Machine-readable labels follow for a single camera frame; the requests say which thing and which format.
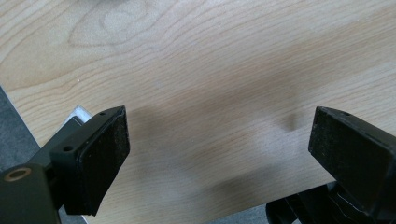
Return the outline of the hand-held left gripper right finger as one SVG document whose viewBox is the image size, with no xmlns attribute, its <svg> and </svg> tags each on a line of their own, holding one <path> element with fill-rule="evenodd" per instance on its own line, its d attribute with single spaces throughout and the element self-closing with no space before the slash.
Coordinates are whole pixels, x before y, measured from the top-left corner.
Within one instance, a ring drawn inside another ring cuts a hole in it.
<svg viewBox="0 0 396 224">
<path fill-rule="evenodd" d="M 308 151 L 366 214 L 396 219 L 396 136 L 319 106 Z"/>
</svg>

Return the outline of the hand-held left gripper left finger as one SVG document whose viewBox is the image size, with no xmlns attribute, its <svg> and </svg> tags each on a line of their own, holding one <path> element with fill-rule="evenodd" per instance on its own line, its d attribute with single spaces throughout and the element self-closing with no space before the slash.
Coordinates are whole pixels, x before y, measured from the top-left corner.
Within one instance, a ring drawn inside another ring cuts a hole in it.
<svg viewBox="0 0 396 224">
<path fill-rule="evenodd" d="M 94 216 L 129 153 L 123 105 L 94 116 L 78 106 L 30 162 L 44 167 L 56 205 Z"/>
</svg>

